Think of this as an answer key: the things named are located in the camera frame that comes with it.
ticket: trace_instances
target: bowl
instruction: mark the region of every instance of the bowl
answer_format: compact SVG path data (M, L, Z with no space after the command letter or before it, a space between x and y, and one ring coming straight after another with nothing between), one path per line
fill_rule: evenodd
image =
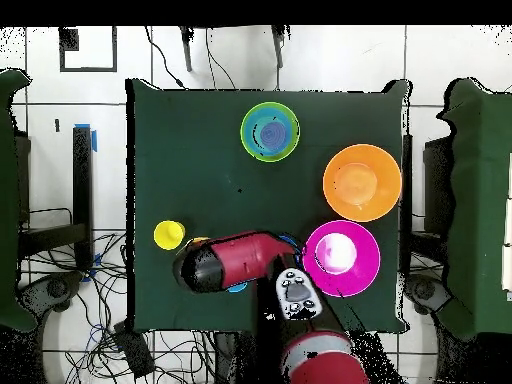
M281 103L260 103L245 115L240 136L245 150L252 157L263 162L277 162L297 146L299 121Z
M318 227L302 251L302 264L316 286L335 297L366 290L380 268L380 250L362 225L337 220Z
M400 168L377 146L355 144L337 153L325 168L327 203L343 218L368 222L387 214L402 189Z

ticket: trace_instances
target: green table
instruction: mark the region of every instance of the green table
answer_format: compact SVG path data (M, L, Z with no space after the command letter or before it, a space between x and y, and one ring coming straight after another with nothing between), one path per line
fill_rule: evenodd
M129 119L135 120L135 140L128 143L135 143L137 330L254 329L254 289L195 294L177 285L172 275L176 251L164 251L153 241L160 221L182 222L186 239L259 229L305 241L319 225L341 219L322 192L324 169L338 151L369 143L401 162L406 81L368 94L157 90L139 80L128 80L127 89L134 99ZM277 163L254 159L240 140L243 117L265 101L290 107L301 128L297 148ZM395 317L397 206L364 226L377 239L381 268L374 283L349 304L368 331L404 331ZM329 301L350 329L342 301Z

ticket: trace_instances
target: orange bowl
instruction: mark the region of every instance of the orange bowl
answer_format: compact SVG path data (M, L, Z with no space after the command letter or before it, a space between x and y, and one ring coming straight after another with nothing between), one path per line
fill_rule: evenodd
M368 222L386 215L400 197L402 177L393 157L377 146L355 144L325 168L324 195L342 217Z

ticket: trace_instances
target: black frame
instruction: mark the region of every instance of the black frame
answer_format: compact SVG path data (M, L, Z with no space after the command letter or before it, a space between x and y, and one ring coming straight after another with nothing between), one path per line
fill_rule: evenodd
M28 209L28 150L18 161L20 198L26 194L25 207ZM93 264L92 237L92 169L91 169L91 130L73 128L73 224L37 230L22 231L19 235L18 257L54 249L67 244L75 245L76 267L83 272Z

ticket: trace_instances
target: metal chair leg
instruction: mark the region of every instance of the metal chair leg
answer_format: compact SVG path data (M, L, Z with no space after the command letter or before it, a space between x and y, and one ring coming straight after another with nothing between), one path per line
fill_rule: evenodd
M272 36L274 37L274 49L276 50L277 66L279 69L283 67L283 57L281 56L281 42L284 34L278 34L275 25L272 25Z
M192 61L190 59L190 40L188 38L187 27L180 26L181 40L183 41L183 52L185 53L185 64L187 71L192 72Z

